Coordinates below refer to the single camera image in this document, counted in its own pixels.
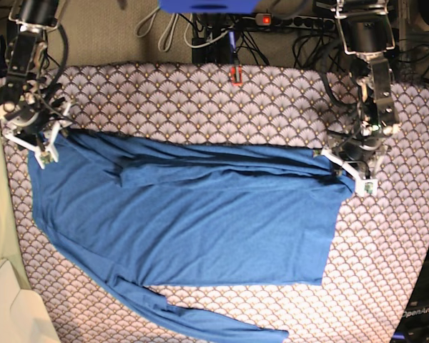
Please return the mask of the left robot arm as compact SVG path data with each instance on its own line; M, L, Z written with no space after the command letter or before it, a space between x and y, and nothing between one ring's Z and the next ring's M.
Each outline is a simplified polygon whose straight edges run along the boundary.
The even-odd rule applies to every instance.
M320 153L354 179L358 196L376 195L375 173L388 151L383 142L400 131L391 87L393 72L385 56L395 48L388 3L336 1L331 9L339 38L327 50L341 45L353 56L350 78L357 87L357 101L349 104L337 99L327 74L321 73L331 102L346 107L353 123L346 133L329 130L328 146Z

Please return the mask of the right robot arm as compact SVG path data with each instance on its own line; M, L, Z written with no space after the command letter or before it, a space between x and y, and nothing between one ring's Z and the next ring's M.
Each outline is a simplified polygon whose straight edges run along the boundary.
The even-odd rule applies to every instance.
M0 122L7 125L4 137L32 152L37 164L59 161L55 141L71 124L72 103L57 97L68 55L68 37L61 25L65 6L59 1L15 1L9 20L17 25L16 37L5 53L7 70L0 86ZM62 58L48 79L48 34L58 31Z

